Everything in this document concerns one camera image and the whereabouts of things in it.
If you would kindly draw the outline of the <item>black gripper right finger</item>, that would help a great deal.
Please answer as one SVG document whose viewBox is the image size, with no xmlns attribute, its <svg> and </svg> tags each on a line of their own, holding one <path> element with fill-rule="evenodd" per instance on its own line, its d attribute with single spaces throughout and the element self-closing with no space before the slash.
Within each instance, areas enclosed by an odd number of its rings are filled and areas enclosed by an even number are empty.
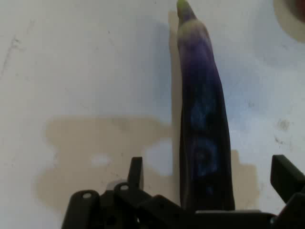
<svg viewBox="0 0 305 229">
<path fill-rule="evenodd" d="M 271 185 L 285 206 L 272 223 L 274 229 L 305 227 L 305 175 L 284 155 L 274 155 Z"/>
</svg>

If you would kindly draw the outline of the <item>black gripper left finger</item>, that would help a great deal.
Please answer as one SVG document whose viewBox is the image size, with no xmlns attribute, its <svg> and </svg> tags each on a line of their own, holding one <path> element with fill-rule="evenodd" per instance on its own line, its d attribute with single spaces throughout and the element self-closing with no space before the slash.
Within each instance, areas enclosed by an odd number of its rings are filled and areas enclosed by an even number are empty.
<svg viewBox="0 0 305 229">
<path fill-rule="evenodd" d="M 194 216 L 162 195 L 143 190 L 142 157 L 131 159 L 127 180 L 112 190 L 74 193 L 63 229 L 194 229 Z"/>
</svg>

